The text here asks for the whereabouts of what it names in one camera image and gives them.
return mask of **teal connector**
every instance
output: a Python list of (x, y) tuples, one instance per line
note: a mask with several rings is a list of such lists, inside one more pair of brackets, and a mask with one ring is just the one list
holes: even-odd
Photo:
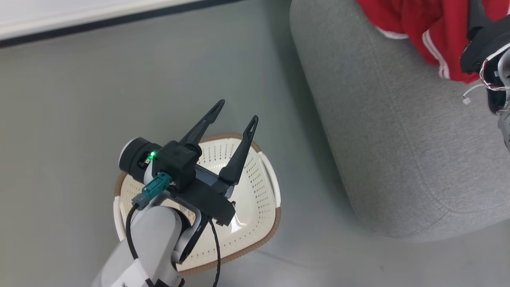
[(132, 204), (138, 204), (138, 210), (144, 209), (154, 197), (162, 194), (170, 186), (171, 181), (172, 178), (168, 174), (159, 173), (142, 188), (142, 193), (133, 198)]

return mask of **white stripe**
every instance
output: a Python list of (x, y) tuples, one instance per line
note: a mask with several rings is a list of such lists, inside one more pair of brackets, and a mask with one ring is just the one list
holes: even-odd
[[(434, 51), (432, 50), (432, 48), (430, 47), (430, 45), (428, 44), (428, 41), (425, 37), (425, 34), (427, 32), (423, 33), (421, 35), (421, 40), (423, 42), (423, 44), (425, 45), (425, 47), (427, 48), (427, 50), (432, 54), (432, 56), (437, 60), (437, 56), (435, 55)], [(441, 63), (439, 63), (439, 77), (440, 78), (444, 78), (444, 71), (443, 71), (443, 66), (441, 65)]]
[(391, 31), (386, 31), (386, 30), (383, 30), (379, 27), (375, 27), (379, 32), (381, 32), (386, 38), (390, 38), (390, 39), (394, 39), (394, 40), (402, 40), (402, 39), (407, 39), (409, 38), (409, 36), (407, 34), (404, 34), (404, 33), (397, 33), (397, 32), (391, 32)]
[(433, 51), (435, 51), (436, 53), (436, 56), (437, 56), (437, 60), (439, 61), (439, 63), (442, 64), (443, 66), (443, 73), (444, 73), (444, 77), (446, 79), (450, 79), (450, 69), (448, 68), (448, 63), (446, 63), (445, 59), (443, 58), (443, 56), (441, 55), (441, 53), (439, 52), (439, 50), (436, 48), (436, 46), (434, 45), (434, 42), (432, 42), (432, 38), (430, 37), (430, 30), (427, 30), (425, 32), (425, 37), (426, 37), (426, 40), (428, 41), (428, 44), (430, 45), (430, 48), (432, 48)]

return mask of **red clothing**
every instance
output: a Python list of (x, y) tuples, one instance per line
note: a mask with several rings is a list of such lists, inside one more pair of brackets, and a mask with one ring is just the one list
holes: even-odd
[[(386, 37), (409, 38), (425, 61), (439, 65), (439, 76), (471, 83), (459, 59), (468, 45), (468, 0), (358, 0), (369, 20)], [(510, 0), (483, 0), (493, 21), (510, 14)]]

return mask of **gray sofa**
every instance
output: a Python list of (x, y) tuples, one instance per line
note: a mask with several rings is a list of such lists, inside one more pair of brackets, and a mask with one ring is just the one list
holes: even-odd
[(294, 0), (291, 28), (353, 208), (383, 236), (441, 240), (510, 218), (510, 154), (485, 91), (442, 80), (355, 0)]

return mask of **white basket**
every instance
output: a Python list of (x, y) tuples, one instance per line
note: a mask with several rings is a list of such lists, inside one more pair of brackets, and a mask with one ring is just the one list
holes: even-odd
[[(204, 138), (200, 143), (202, 156), (198, 164), (218, 174), (228, 163), (241, 135), (227, 134)], [(122, 174), (115, 187), (114, 220), (120, 240), (125, 238), (124, 223), (131, 209), (131, 199), (141, 193), (143, 184)], [(244, 172), (234, 188), (231, 201), (236, 202), (236, 215), (229, 226), (216, 226), (220, 243), (221, 262), (238, 258), (265, 244), (276, 232), (280, 222), (280, 189), (271, 163), (253, 142), (246, 158)], [(195, 215), (174, 201), (165, 200), (164, 206), (180, 209), (190, 219)], [(216, 244), (211, 227), (207, 225), (193, 252), (177, 269), (191, 275), (216, 267)]]

